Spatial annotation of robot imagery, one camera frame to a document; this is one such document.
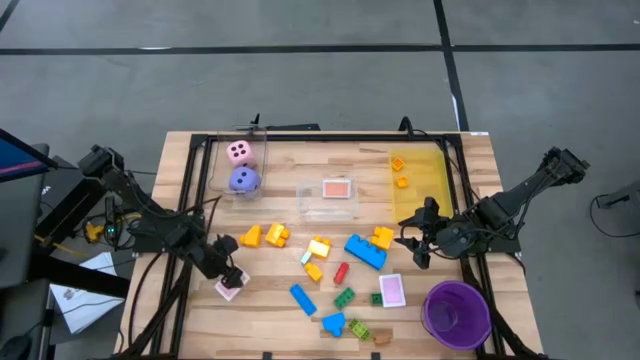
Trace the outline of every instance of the yellow translucent tray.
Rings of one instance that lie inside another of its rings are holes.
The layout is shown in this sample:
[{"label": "yellow translucent tray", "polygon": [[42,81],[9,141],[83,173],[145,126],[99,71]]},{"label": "yellow translucent tray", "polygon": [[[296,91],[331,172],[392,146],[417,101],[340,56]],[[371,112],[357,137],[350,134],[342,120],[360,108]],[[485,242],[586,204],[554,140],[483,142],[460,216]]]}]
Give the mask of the yellow translucent tray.
[{"label": "yellow translucent tray", "polygon": [[[391,168],[399,158],[404,162],[400,171]],[[424,206],[424,198],[431,196],[440,205],[440,216],[453,216],[451,193],[440,149],[394,149],[389,151],[389,171],[392,176],[391,206],[394,222],[412,217],[416,209]],[[409,178],[409,185],[399,188],[399,177]]]}]

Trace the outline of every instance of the pink dice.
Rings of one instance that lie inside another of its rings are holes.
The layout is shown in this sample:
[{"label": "pink dice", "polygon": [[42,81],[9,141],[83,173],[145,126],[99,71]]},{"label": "pink dice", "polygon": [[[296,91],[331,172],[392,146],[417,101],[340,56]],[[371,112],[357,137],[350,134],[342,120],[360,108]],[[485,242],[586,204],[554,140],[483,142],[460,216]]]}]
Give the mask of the pink dice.
[{"label": "pink dice", "polygon": [[231,143],[231,145],[227,147],[227,156],[229,156],[229,160],[233,163],[233,167],[256,166],[256,159],[253,158],[251,147],[249,143],[244,140]]}]

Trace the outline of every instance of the computer monitor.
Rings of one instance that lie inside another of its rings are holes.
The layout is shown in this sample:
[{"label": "computer monitor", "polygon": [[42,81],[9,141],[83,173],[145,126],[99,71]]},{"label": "computer monitor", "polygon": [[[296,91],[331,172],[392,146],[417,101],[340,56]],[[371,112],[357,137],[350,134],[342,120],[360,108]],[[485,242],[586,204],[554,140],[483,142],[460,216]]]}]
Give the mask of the computer monitor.
[{"label": "computer monitor", "polygon": [[0,129],[0,183],[57,168],[55,161]]}]

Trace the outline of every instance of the green lego brick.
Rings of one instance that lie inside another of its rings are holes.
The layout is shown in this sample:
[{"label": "green lego brick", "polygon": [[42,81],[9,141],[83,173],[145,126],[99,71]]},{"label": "green lego brick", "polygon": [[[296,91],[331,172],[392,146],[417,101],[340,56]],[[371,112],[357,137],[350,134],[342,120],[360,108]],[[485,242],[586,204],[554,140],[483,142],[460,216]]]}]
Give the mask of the green lego brick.
[{"label": "green lego brick", "polygon": [[362,341],[367,341],[371,337],[369,329],[367,329],[367,327],[357,319],[353,319],[349,322],[349,330],[351,330],[351,332]]},{"label": "green lego brick", "polygon": [[371,305],[382,306],[382,294],[380,293],[371,294]]},{"label": "green lego brick", "polygon": [[347,306],[347,304],[350,303],[355,296],[356,294],[353,292],[353,290],[351,290],[351,288],[346,288],[340,295],[338,295],[333,303],[338,309],[342,309],[343,307]]}]

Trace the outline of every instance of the purple bucket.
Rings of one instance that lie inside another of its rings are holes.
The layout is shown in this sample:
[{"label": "purple bucket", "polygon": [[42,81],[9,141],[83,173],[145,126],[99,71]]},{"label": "purple bucket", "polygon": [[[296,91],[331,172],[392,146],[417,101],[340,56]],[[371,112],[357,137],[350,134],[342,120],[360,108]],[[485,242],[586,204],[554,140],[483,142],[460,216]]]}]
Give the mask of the purple bucket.
[{"label": "purple bucket", "polygon": [[422,314],[429,333],[455,350],[473,350],[491,333],[486,302],[462,281],[444,281],[431,289]]}]

